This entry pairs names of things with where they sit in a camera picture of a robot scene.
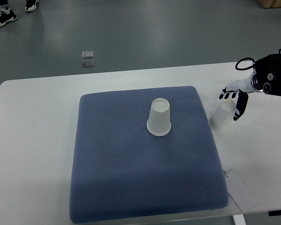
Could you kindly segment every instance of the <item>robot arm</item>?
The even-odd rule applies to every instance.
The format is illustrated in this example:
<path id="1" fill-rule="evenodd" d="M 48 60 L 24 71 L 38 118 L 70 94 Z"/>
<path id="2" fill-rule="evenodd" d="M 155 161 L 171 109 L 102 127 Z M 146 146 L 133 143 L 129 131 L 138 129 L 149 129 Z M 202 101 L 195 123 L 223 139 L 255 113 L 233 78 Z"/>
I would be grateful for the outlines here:
<path id="1" fill-rule="evenodd" d="M 248 68 L 238 68 L 238 64 L 244 60 L 252 60 L 253 65 Z M 258 61 L 251 58 L 240 60 L 236 66 L 236 70 L 254 69 L 254 72 L 247 78 L 229 83 L 220 95 L 227 99 L 230 94 L 235 98 L 238 94 L 236 111 L 233 120 L 238 120 L 244 113 L 247 102 L 248 93 L 264 92 L 269 95 L 281 96 L 281 49 L 278 54 L 268 55 Z"/>

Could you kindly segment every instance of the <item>plastic cup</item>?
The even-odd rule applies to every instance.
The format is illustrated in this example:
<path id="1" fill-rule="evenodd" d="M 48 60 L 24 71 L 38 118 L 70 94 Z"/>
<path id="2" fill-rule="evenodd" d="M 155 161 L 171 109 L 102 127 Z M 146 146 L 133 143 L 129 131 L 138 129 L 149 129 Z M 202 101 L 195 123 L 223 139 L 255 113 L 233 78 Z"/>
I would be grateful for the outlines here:
<path id="1" fill-rule="evenodd" d="M 164 98 L 157 98 L 151 104 L 147 129 L 155 136 L 164 136 L 170 128 L 170 104 Z"/>
<path id="2" fill-rule="evenodd" d="M 215 132 L 225 133 L 230 129 L 236 104 L 232 100 L 222 101 L 209 119 L 209 125 Z"/>

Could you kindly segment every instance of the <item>textured fabric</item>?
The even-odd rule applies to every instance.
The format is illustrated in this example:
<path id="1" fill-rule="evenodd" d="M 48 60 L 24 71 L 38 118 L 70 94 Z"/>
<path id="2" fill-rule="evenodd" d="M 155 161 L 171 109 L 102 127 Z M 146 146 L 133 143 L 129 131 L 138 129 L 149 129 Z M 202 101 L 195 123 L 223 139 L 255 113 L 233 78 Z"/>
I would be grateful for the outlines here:
<path id="1" fill-rule="evenodd" d="M 170 103 L 172 128 L 147 130 L 151 103 Z M 74 223 L 228 205 L 221 162 L 194 87 L 81 97 L 70 193 Z"/>

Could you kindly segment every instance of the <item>concrete floor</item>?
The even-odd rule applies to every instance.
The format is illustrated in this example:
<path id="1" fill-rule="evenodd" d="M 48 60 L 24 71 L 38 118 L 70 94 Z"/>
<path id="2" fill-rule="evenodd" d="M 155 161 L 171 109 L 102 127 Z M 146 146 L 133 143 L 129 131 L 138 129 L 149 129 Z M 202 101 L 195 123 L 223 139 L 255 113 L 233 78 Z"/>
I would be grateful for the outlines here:
<path id="1" fill-rule="evenodd" d="M 6 80 L 260 59 L 281 48 L 281 8 L 257 0 L 40 0 L 0 28 L 0 84 Z M 95 68 L 81 55 L 95 51 Z M 245 215 L 248 225 L 281 216 Z M 230 225 L 232 217 L 176 222 Z"/>

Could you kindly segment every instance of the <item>black sneaker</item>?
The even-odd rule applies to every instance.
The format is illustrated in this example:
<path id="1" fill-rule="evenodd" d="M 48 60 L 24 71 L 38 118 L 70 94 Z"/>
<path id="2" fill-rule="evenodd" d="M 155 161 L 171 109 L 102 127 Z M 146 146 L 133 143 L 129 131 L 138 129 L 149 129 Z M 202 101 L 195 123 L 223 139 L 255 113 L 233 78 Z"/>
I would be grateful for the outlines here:
<path id="1" fill-rule="evenodd" d="M 9 14 L 5 14 L 4 12 L 1 11 L 0 27 L 3 27 L 8 22 L 15 21 L 16 19 L 18 19 L 18 17 L 14 14 L 12 10 L 10 10 Z"/>
<path id="2" fill-rule="evenodd" d="M 31 12 L 37 8 L 38 0 L 26 0 L 26 12 Z"/>

